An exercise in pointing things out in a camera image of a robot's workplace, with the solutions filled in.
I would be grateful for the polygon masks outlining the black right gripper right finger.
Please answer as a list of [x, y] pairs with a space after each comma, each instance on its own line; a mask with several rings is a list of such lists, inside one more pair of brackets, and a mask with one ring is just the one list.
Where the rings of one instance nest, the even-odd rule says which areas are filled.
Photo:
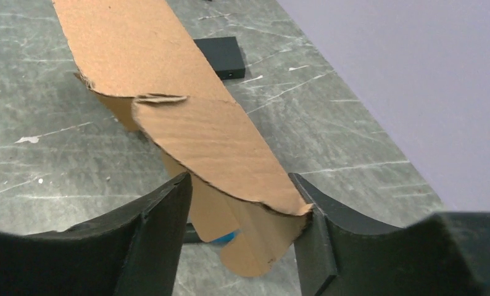
[[294, 243], [302, 295], [490, 295], [490, 212], [436, 212], [399, 228], [289, 177], [313, 205]]

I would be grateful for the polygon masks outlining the brown cardboard box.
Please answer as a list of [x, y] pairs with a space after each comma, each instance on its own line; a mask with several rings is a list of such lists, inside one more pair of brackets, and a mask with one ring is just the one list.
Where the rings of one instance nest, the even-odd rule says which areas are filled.
[[268, 273], [312, 209], [166, 1], [53, 3], [77, 78], [128, 131], [161, 150], [171, 176], [191, 174], [189, 217], [210, 242], [234, 232], [222, 263]]

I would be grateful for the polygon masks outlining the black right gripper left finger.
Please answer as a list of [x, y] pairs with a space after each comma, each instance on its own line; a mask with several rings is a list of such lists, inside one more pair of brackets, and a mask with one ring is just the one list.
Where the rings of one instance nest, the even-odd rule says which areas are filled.
[[192, 192], [181, 173], [65, 231], [0, 231], [0, 295], [171, 295]]

